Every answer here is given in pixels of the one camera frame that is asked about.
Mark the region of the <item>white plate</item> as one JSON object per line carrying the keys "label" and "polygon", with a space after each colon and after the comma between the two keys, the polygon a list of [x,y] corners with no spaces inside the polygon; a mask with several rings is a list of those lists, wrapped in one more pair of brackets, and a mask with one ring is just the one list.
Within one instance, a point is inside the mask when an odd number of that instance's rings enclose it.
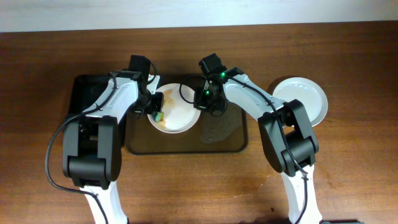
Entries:
{"label": "white plate", "polygon": [[163,118],[155,121],[154,115],[148,114],[150,123],[159,131],[169,134],[177,134],[187,131],[198,121],[201,111],[194,108],[187,101],[193,101],[194,90],[186,85],[180,88],[179,83],[169,83],[158,87],[156,92],[164,94],[164,104],[162,107]]}
{"label": "white plate", "polygon": [[328,111],[328,100],[325,92],[315,82],[301,77],[281,81],[272,96],[285,101],[294,99],[303,103],[312,126],[320,124]]}

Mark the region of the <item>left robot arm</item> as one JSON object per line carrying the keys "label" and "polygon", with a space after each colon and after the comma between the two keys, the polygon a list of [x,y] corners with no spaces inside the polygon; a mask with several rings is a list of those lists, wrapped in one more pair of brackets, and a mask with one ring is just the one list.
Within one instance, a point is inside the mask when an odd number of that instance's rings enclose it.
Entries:
{"label": "left robot arm", "polygon": [[151,114],[162,108],[156,92],[160,78],[150,75],[151,61],[132,55],[129,66],[109,75],[79,75],[73,83],[63,131],[62,170],[86,193],[96,223],[128,223],[117,178],[128,112]]}

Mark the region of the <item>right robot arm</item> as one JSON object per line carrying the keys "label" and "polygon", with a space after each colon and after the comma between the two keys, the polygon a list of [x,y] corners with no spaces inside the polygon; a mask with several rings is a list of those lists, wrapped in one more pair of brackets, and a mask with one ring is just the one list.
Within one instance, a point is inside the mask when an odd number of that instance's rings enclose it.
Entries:
{"label": "right robot arm", "polygon": [[221,116],[233,103],[254,118],[265,157],[282,177],[289,221],[321,223],[313,183],[319,143],[303,103],[271,96],[240,68],[226,68],[217,54],[202,58],[198,65],[204,83],[195,91],[194,108]]}

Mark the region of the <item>green yellow sponge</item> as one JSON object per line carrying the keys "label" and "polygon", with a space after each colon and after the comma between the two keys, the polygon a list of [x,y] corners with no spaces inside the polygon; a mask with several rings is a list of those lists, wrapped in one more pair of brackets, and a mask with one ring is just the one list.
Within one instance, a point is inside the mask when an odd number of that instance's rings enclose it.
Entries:
{"label": "green yellow sponge", "polygon": [[156,123],[159,123],[164,120],[164,112],[155,112],[153,115],[153,119]]}

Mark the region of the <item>white plate top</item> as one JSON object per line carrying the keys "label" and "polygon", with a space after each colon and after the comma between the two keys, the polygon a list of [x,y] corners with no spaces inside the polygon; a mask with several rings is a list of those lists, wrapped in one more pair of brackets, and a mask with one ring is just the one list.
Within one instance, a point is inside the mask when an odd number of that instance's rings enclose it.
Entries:
{"label": "white plate top", "polygon": [[272,96],[285,101],[294,99],[303,103],[312,126],[320,124],[328,111],[328,100],[325,92],[315,82],[301,77],[281,81]]}

